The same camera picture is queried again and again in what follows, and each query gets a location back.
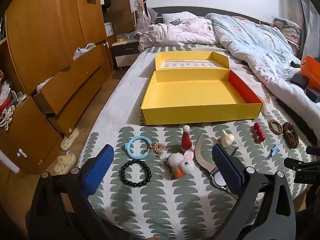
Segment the red candied berry hair stick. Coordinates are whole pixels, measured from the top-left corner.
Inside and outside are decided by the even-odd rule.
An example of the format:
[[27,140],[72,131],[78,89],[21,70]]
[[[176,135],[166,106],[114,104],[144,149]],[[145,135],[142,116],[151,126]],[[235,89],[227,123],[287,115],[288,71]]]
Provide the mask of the red candied berry hair stick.
[[265,148],[266,137],[265,137],[265,135],[260,127],[260,124],[258,122],[255,122],[253,124],[253,132],[254,132],[256,141],[260,144],[260,146],[262,148]]

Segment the red santa hat hair clip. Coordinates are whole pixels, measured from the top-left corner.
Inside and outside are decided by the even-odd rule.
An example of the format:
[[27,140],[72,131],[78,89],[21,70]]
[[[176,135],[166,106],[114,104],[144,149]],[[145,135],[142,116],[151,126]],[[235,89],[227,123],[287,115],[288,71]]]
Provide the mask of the red santa hat hair clip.
[[181,150],[185,152],[192,147],[193,147],[193,143],[190,138],[190,126],[184,125],[182,139],[181,139]]

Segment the white garlic shaped hair clip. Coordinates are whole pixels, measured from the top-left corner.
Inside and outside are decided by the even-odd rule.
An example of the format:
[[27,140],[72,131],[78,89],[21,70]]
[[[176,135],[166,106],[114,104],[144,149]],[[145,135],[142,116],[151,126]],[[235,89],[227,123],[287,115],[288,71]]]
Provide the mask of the white garlic shaped hair clip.
[[222,130],[221,145],[224,148],[231,146],[234,140],[235,140],[234,135],[227,133],[224,129]]

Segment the cream slipper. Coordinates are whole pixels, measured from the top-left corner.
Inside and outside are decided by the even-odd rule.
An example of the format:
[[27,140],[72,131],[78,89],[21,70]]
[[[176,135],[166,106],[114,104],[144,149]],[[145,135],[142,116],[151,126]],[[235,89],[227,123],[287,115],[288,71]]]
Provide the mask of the cream slipper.
[[64,175],[76,164],[77,158],[73,153],[61,155],[57,158],[57,163],[54,166],[54,172],[57,175]]
[[60,148],[63,151],[67,151],[70,149],[72,144],[78,138],[80,132],[78,128],[74,128],[69,137],[64,136],[64,139],[61,141]]

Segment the white bunny pompom hair clip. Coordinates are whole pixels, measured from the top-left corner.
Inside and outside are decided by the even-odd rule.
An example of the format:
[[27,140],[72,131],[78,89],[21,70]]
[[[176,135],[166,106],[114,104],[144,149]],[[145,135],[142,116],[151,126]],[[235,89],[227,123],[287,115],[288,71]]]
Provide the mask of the white bunny pompom hair clip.
[[172,179],[182,178],[186,174],[191,174],[195,170],[193,161],[194,152],[191,150],[182,153],[173,153],[164,161],[172,172]]

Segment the gold chain brooch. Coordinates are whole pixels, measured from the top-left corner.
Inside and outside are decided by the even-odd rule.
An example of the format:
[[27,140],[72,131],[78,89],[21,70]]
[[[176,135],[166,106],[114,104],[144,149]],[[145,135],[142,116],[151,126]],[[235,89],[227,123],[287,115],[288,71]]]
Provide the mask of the gold chain brooch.
[[149,145],[157,157],[160,157],[163,154],[163,146],[159,142],[153,142]]

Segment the cream slipper near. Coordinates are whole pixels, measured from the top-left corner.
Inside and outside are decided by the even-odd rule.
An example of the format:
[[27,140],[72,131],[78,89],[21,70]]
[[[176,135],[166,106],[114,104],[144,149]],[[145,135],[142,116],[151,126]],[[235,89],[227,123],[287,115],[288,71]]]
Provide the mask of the cream slipper near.
[[57,163],[54,166],[54,172],[57,175],[64,175],[76,164],[77,158],[73,153],[61,155],[57,158]]

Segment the dark headboard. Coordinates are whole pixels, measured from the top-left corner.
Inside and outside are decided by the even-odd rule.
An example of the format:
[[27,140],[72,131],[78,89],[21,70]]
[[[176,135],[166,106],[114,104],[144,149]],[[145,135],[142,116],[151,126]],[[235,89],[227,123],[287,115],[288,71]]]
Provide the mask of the dark headboard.
[[157,19],[156,23],[164,23],[162,14],[174,14],[174,13],[179,13],[183,11],[188,11],[191,12],[192,14],[200,17],[204,17],[209,13],[216,13],[216,14],[221,14],[221,15],[228,15],[228,16],[239,16],[243,17],[245,19],[248,19],[256,24],[264,24],[271,26],[272,23],[262,21],[258,18],[254,18],[251,16],[239,14],[237,12],[231,12],[231,11],[226,11],[226,10],[221,10],[221,9],[215,9],[215,8],[207,8],[207,7],[188,7],[188,6],[173,6],[173,7],[153,7],[153,10],[157,12]]

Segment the orange plastic bin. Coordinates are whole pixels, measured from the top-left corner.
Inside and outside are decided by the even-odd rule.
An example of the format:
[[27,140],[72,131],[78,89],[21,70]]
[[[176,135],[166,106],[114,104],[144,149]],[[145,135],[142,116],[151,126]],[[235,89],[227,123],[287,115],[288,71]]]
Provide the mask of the orange plastic bin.
[[309,86],[320,90],[320,63],[317,59],[306,56],[301,60],[300,73],[309,78]]

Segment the white floral duvet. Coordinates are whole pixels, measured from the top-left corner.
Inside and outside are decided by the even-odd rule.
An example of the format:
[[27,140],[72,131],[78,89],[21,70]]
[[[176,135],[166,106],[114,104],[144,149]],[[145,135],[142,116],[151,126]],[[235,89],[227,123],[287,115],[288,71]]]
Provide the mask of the white floral duvet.
[[290,83],[300,71],[290,63],[300,60],[280,30],[228,15],[210,13],[205,18],[212,21],[221,46],[234,58],[245,61],[259,81],[295,111],[318,137],[319,103],[312,102],[300,87]]

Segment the wooden wardrobe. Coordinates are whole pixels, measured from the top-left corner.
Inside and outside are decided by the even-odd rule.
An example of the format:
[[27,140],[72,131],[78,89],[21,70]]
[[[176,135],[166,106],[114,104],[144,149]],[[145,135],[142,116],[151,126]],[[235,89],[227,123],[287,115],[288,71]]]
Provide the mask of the wooden wardrobe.
[[[1,153],[37,174],[111,76],[115,38],[106,35],[99,0],[4,0],[1,18],[1,74],[12,98],[23,96],[1,131]],[[96,47],[73,60],[88,43]]]

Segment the black box on bed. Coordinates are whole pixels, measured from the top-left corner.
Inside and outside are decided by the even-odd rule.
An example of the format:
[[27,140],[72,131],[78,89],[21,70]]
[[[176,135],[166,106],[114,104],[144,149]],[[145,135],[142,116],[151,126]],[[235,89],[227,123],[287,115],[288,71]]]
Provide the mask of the black box on bed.
[[290,82],[299,86],[302,89],[306,89],[309,83],[309,78],[306,76],[302,76],[299,73],[296,73],[293,77],[291,77]]

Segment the blue plastic hair clip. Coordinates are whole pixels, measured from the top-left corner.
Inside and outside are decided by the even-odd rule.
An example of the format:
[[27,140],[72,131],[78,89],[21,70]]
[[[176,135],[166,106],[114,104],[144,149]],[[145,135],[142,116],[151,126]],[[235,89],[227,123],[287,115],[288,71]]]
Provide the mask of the blue plastic hair clip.
[[275,144],[270,150],[268,159],[271,159],[277,153],[278,150],[279,150],[279,144]]

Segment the clear pearl hair claw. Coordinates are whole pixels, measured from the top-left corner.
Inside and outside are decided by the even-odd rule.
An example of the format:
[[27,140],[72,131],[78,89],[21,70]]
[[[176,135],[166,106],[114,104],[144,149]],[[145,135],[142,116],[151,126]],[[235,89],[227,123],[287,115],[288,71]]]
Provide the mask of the clear pearl hair claw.
[[270,104],[270,95],[269,94],[265,94],[265,96],[259,96],[257,95],[257,97],[260,99],[260,101],[262,102],[262,107],[261,107],[261,114],[263,116],[268,115],[268,110],[267,110],[267,105]]

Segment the white plastic bag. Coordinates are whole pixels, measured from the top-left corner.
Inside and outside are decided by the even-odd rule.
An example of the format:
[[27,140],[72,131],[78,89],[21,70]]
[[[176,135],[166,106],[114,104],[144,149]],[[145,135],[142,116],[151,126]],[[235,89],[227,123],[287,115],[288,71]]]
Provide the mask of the white plastic bag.
[[90,50],[92,50],[95,47],[96,47],[96,45],[94,43],[88,43],[85,46],[85,48],[80,48],[80,47],[76,48],[76,50],[73,54],[73,60],[78,59],[79,57],[81,57],[82,55],[89,52]]

